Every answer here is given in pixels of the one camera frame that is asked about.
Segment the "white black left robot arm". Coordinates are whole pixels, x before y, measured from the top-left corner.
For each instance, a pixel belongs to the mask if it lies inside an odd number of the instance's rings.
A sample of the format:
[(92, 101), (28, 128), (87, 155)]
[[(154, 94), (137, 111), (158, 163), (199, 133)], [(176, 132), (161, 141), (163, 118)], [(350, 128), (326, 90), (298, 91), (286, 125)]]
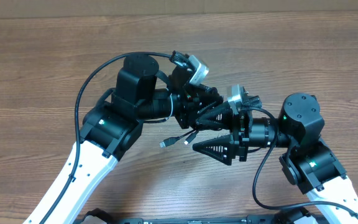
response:
[(144, 124), (174, 117), (181, 128), (196, 129), (204, 109), (223, 102), (217, 89), (203, 85), (207, 65), (194, 55), (174, 52), (170, 75), (157, 52), (119, 56), (123, 66), (114, 88), (106, 90), (84, 118), (75, 118), (76, 140), (53, 184), (27, 223), (73, 223), (95, 188), (138, 140)]

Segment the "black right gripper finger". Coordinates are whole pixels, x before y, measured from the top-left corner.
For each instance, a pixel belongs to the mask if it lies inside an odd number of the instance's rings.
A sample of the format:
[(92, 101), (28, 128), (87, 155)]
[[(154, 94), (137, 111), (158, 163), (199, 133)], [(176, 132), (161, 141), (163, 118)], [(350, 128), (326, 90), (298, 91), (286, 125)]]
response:
[(209, 156), (227, 166), (232, 164), (235, 157), (234, 138), (231, 134), (198, 142), (192, 146), (193, 150)]
[(195, 119), (197, 130), (230, 129), (232, 109), (227, 101), (201, 112)]

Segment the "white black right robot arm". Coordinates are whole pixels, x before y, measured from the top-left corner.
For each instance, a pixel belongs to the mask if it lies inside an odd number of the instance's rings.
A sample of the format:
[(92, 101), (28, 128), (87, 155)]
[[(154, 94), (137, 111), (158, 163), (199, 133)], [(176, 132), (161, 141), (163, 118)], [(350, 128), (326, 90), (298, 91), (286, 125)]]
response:
[(258, 96), (237, 93), (199, 117), (205, 129), (228, 129), (229, 134), (193, 145), (193, 150), (225, 165), (252, 151), (285, 148), (279, 161), (285, 177), (308, 197), (291, 205), (257, 204), (275, 210), (256, 223), (358, 223), (358, 196), (345, 168), (321, 137), (324, 119), (315, 96), (294, 93), (285, 98), (275, 118)]

